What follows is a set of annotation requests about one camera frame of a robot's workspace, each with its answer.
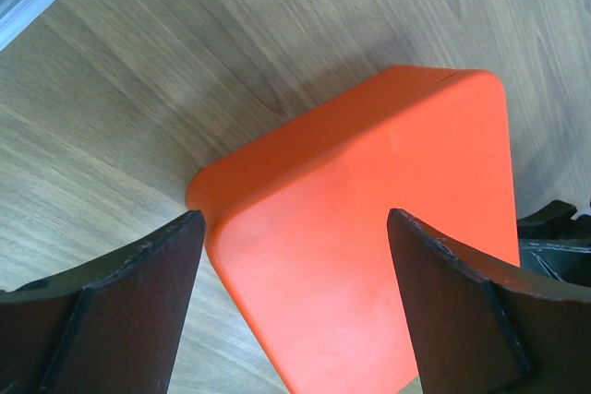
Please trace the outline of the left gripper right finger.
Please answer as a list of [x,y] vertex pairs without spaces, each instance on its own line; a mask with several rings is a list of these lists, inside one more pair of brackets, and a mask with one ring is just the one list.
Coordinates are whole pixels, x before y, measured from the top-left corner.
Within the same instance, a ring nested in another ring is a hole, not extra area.
[[402,209],[387,231],[424,392],[589,392],[589,288],[480,252]]

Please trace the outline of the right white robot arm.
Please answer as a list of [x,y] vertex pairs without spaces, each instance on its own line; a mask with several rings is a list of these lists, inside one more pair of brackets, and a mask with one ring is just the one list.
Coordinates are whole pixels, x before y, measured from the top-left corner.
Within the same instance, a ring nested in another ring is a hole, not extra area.
[[517,221],[521,267],[530,272],[590,285],[590,209],[555,199]]

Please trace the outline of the orange box lid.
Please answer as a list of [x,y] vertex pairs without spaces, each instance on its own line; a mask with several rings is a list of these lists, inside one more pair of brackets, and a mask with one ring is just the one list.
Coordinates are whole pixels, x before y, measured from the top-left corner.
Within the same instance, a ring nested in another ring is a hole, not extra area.
[[519,261],[493,74],[393,66],[197,173],[205,249],[293,393],[396,393],[417,374],[388,214]]

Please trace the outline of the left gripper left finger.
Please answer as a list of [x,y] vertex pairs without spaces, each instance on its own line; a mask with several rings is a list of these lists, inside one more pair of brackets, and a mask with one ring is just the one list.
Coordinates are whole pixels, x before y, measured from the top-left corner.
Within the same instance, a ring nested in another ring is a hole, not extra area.
[[205,232],[202,213],[190,210],[131,244],[2,292],[2,392],[167,392]]

